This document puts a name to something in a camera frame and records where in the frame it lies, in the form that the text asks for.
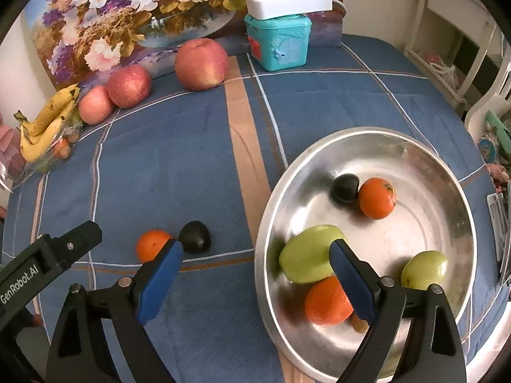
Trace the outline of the person's hand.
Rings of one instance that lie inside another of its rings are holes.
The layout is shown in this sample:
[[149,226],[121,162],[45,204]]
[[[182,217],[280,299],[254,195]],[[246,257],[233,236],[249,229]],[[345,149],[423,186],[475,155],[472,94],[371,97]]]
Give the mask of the person's hand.
[[40,315],[34,314],[32,316],[32,326],[33,327],[42,327],[44,326],[43,319]]

